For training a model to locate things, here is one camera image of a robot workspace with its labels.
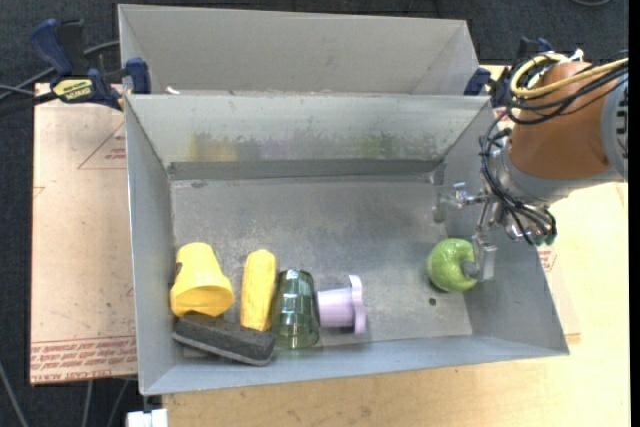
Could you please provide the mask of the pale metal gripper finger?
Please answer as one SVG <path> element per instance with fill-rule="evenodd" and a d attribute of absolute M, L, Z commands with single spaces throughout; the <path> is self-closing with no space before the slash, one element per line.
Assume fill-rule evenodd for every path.
<path fill-rule="evenodd" d="M 477 281 L 490 280 L 495 275 L 497 247 L 486 236 L 473 236 L 473 259 L 461 264 L 463 275 Z"/>
<path fill-rule="evenodd" d="M 435 204 L 432 208 L 435 222 L 444 222 L 449 211 L 459 210 L 470 204 L 471 196 L 467 192 L 465 182 L 436 186 L 435 193 Z"/>

